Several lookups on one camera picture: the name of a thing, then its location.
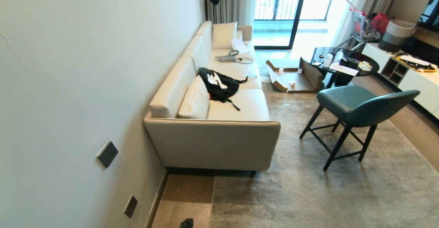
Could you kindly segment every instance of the bar stool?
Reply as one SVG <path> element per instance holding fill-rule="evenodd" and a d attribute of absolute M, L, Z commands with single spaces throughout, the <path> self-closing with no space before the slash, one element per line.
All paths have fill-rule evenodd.
<path fill-rule="evenodd" d="M 306 125 L 301 133 L 300 139 L 302 139 L 305 133 L 309 131 L 331 154 L 323 167 L 324 171 L 328 169 L 332 161 L 356 154 L 360 154 L 358 161 L 361 162 L 366 153 L 367 147 L 372 140 L 377 125 L 392 117 L 419 94 L 420 92 L 418 90 L 409 90 L 377 97 L 360 86 L 340 86 L 324 89 L 317 94 L 317 100 L 319 101 L 320 106 L 317 108 L 308 125 Z M 312 123 L 314 123 L 323 108 L 326 108 L 334 114 L 338 118 L 337 122 L 330 125 L 311 128 Z M 334 149 L 331 150 L 314 131 L 322 128 L 333 127 L 332 131 L 334 132 L 340 124 L 342 124 L 345 129 L 335 144 Z M 364 142 L 351 131 L 352 128 L 360 127 L 370 127 Z M 348 134 L 353 135 L 363 148 L 361 151 L 336 157 Z"/>

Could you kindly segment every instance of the throw pillow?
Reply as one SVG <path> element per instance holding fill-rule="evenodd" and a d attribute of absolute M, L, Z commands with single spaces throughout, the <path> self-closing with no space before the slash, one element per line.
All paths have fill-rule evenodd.
<path fill-rule="evenodd" d="M 178 111 L 184 119 L 206 119 L 209 110 L 209 93 L 198 75 L 192 82 Z"/>
<path fill-rule="evenodd" d="M 232 39 L 236 39 L 237 22 L 214 24 L 212 49 L 232 49 Z"/>
<path fill-rule="evenodd" d="M 236 32 L 236 39 L 242 39 L 242 31 L 241 30 Z"/>

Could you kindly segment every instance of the black table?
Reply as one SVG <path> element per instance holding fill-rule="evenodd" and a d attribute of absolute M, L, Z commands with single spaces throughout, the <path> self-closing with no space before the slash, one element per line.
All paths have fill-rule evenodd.
<path fill-rule="evenodd" d="M 340 65 L 350 67 L 351 69 L 354 69 L 354 70 L 358 70 L 358 73 L 356 76 L 372 75 L 372 74 L 375 74 L 376 72 L 378 72 L 378 70 L 380 69 L 379 65 L 377 64 L 377 62 L 374 59 L 372 59 L 366 55 L 363 55 L 359 52 L 351 51 L 351 50 L 347 50 L 347 49 L 342 49 L 342 48 L 335 48 L 335 47 L 317 47 L 314 49 L 314 54 L 312 55 L 312 60 L 310 61 L 310 64 L 312 67 L 317 68 L 322 73 L 325 73 L 325 72 L 332 73 L 332 76 L 329 80 L 329 83 L 326 85 L 326 88 L 330 88 L 332 86 L 332 84 L 334 83 L 335 79 L 337 78 L 337 76 L 339 76 L 339 75 L 353 77 L 352 75 L 348 75 L 348 74 L 345 74 L 343 72 L 339 72 L 339 71 L 330 69 L 329 67 L 328 68 L 323 67 L 323 61 L 325 60 L 326 55 L 328 53 L 332 53 L 334 55 L 332 59 L 334 59 L 335 54 L 340 49 L 343 50 L 343 58 L 345 58 L 347 60 L 347 61 L 344 61 L 342 59 L 340 61 Z M 364 70 L 361 70 L 360 68 L 358 68 L 358 62 L 360 62 L 360 61 L 367 61 L 372 66 L 372 70 L 364 71 Z M 319 66 L 312 65 L 315 62 L 321 62 L 322 64 L 320 64 Z"/>

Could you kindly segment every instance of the cardboard box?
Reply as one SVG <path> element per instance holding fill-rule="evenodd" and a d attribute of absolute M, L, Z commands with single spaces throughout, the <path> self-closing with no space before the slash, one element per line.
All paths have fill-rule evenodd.
<path fill-rule="evenodd" d="M 281 92 L 317 93 L 322 87 L 322 73 L 303 59 L 300 60 L 299 68 L 289 64 L 272 63 L 269 60 L 265 63 L 267 64 L 271 83 Z M 282 74 L 278 73 L 280 68 L 284 69 Z M 295 81 L 294 86 L 290 86 L 291 81 Z"/>

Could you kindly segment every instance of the wall socket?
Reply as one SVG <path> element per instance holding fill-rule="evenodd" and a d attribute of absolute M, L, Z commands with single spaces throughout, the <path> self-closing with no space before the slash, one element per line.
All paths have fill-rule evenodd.
<path fill-rule="evenodd" d="M 128 200 L 127 205 L 125 206 L 125 210 L 123 211 L 124 214 L 126 214 L 128 217 L 133 217 L 133 213 L 134 213 L 134 210 L 136 209 L 136 206 L 137 206 L 137 200 L 132 195 L 130 197 L 130 199 Z"/>
<path fill-rule="evenodd" d="M 117 153 L 116 147 L 114 146 L 113 142 L 108 141 L 104 147 L 100 150 L 99 154 L 97 155 L 97 158 L 102 162 L 102 164 L 108 168 L 113 162 L 113 159 L 116 157 Z"/>

